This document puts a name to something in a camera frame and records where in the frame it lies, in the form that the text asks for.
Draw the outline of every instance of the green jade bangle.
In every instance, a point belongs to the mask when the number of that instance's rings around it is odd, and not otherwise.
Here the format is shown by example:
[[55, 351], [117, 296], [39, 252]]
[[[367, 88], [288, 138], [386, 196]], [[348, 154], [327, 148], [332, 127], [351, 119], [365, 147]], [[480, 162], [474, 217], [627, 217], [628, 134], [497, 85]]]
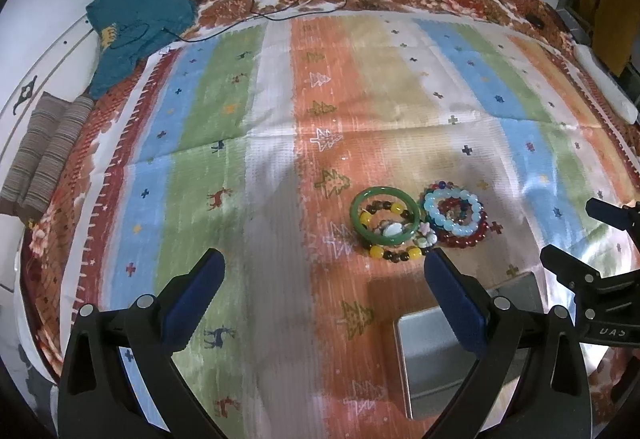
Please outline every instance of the green jade bangle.
[[[394, 235], [393, 237], [384, 237], [383, 235], [378, 235], [373, 231], [369, 231], [367, 228], [364, 228], [360, 223], [360, 205], [369, 197], [374, 195], [390, 195], [396, 197], [404, 202], [406, 208], [413, 214], [414, 221], [411, 224], [411, 229], [409, 231], [405, 231], [404, 233], [398, 233], [398, 235]], [[363, 190], [351, 203], [351, 224], [355, 228], [358, 235], [363, 237], [369, 242], [373, 244], [379, 245], [400, 245], [403, 242], [411, 239], [415, 232], [418, 230], [418, 226], [420, 226], [420, 207], [418, 203], [414, 201], [414, 199], [408, 194], [403, 192], [402, 190], [398, 190], [398, 188], [392, 188], [390, 186], [373, 186], [372, 188], [367, 188]]]

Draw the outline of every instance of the striped cushion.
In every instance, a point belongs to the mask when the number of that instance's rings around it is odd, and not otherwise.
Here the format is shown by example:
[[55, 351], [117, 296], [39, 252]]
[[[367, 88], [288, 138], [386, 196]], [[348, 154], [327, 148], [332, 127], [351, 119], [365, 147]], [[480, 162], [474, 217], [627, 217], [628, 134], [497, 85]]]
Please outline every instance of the striped cushion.
[[66, 109], [17, 210], [21, 220], [37, 221], [46, 212], [66, 160], [93, 108], [94, 101], [82, 95]]
[[14, 162], [0, 191], [0, 213], [18, 214], [18, 208], [27, 195], [31, 178], [68, 105], [69, 103], [65, 100], [51, 96], [49, 93], [42, 93], [42, 97], [31, 113], [27, 133], [20, 142]]

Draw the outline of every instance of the mattress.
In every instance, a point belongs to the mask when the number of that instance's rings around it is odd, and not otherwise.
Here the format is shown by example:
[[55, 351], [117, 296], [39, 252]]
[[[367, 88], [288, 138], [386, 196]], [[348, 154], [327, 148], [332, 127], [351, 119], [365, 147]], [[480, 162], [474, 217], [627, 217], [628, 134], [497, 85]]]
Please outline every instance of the mattress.
[[[476, 193], [488, 236], [449, 257], [487, 289], [532, 272], [545, 309], [575, 309], [546, 244], [604, 276], [635, 267], [626, 233], [584, 205], [636, 199], [638, 162], [548, 6], [311, 0], [270, 22], [254, 12], [295, 0], [197, 1], [191, 43], [96, 103], [23, 257], [54, 373], [81, 305], [127, 307], [216, 247], [225, 281], [174, 362], [230, 438], [423, 434], [436, 416], [405, 416], [393, 324], [436, 303], [421, 260], [357, 243], [351, 200], [377, 184]], [[584, 352], [605, 419], [619, 373], [596, 369], [606, 348]]]

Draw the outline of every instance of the teal cloth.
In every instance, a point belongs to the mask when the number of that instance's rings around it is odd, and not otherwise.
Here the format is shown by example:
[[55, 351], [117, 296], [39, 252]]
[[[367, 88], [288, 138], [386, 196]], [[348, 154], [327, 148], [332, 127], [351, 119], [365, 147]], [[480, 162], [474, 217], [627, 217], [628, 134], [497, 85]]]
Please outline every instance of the teal cloth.
[[190, 28], [196, 5], [192, 0], [94, 0], [86, 13], [98, 34], [109, 26], [116, 31], [114, 42], [100, 55], [89, 88], [97, 100], [129, 76], [140, 59], [177, 40], [171, 33]]

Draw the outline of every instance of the yellow bead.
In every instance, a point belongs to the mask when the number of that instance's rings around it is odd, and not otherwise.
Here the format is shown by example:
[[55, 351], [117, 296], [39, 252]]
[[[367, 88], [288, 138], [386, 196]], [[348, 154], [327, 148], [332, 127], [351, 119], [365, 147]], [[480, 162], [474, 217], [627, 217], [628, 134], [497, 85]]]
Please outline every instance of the yellow bead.
[[384, 254], [385, 250], [378, 245], [372, 245], [369, 249], [369, 257], [371, 257], [372, 259], [381, 259]]
[[389, 211], [393, 214], [400, 215], [402, 212], [404, 212], [404, 206], [402, 206], [400, 203], [393, 203], [389, 208]]
[[360, 214], [360, 224], [364, 224], [365, 226], [369, 225], [369, 223], [371, 222], [371, 218], [373, 217], [373, 215], [371, 215], [369, 212], [363, 212]]
[[410, 259], [417, 259], [422, 256], [422, 251], [419, 247], [412, 246], [406, 251], [409, 254]]

